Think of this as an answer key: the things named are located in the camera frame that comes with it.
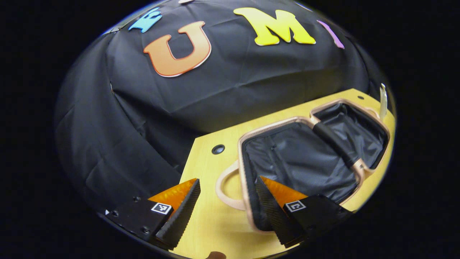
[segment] yellow letter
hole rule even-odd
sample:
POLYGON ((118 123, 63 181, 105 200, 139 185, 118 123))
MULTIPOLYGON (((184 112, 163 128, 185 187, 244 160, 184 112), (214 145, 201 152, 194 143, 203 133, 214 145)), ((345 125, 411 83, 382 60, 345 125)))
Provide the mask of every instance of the yellow letter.
POLYGON ((303 44, 315 44, 308 32, 297 21, 295 15, 283 10, 276 10, 276 19, 252 7, 237 8, 235 14, 244 16, 257 33, 255 42, 259 46, 274 45, 280 43, 280 39, 270 33, 268 28, 274 31, 285 42, 291 42, 291 31, 294 33, 294 40, 303 44))

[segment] yellow table surface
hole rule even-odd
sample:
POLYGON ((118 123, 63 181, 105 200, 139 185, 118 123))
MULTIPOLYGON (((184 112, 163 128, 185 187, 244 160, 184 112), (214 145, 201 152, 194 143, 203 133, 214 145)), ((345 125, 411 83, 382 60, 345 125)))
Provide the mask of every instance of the yellow table surface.
MULTIPOLYGON (((294 116, 309 118, 311 109, 339 98, 369 107, 377 113, 380 110, 377 100, 355 89, 349 89, 196 138, 180 182, 199 178, 201 194, 178 246, 170 252, 193 259, 205 259, 211 251, 224 253, 227 259, 255 259, 286 251, 275 234, 255 233, 248 223, 245 211, 229 207, 217 198, 214 191, 217 178, 238 159, 237 143, 243 134, 294 116), (212 154, 212 148, 218 144, 225 145, 225 150, 218 155, 212 154)), ((388 151, 375 173, 343 204, 350 211, 359 209, 367 201, 388 166, 396 125, 395 118, 389 111, 384 118, 384 124, 390 131, 388 151)), ((238 173, 224 181, 223 192, 233 199, 242 198, 238 173)))

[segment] metal clip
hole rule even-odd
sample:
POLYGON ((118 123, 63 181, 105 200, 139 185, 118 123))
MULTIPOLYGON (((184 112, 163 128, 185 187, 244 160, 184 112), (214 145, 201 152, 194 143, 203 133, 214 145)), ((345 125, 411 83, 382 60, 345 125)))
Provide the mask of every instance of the metal clip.
POLYGON ((386 96, 385 85, 382 83, 381 86, 382 87, 380 87, 380 113, 379 113, 379 118, 380 118, 380 120, 383 120, 383 118, 386 115, 388 99, 387 99, 387 96, 386 96))

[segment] suitcase handle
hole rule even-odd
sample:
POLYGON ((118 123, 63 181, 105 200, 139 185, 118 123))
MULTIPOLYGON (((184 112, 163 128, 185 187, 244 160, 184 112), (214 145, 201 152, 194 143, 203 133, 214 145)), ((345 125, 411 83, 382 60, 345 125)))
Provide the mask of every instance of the suitcase handle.
POLYGON ((222 191, 222 182, 224 181, 224 179, 229 176, 230 174, 232 174, 233 172, 235 172, 236 170, 238 170, 239 168, 239 163, 238 163, 238 160, 233 162, 227 169, 225 169, 219 176, 219 178, 217 179, 217 182, 216 182, 216 194, 217 194, 217 197, 225 204, 227 204, 228 206, 232 207, 232 208, 235 208, 237 210, 240 210, 240 211, 245 211, 246 210, 246 206, 244 205, 244 202, 243 200, 235 200, 235 199, 232 199, 230 198, 229 196, 225 195, 224 192, 222 191))

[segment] letter u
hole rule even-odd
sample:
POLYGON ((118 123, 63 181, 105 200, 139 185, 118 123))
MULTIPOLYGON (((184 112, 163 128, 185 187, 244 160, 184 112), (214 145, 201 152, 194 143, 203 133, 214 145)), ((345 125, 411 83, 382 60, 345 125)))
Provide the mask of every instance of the letter u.
POLYGON ((203 21, 188 24, 178 30, 186 33, 193 45, 193 51, 185 58, 176 59, 168 41, 171 35, 164 35, 147 45, 144 53, 148 53, 155 71, 162 77, 177 77, 201 65, 211 54, 211 43, 204 33, 203 21))

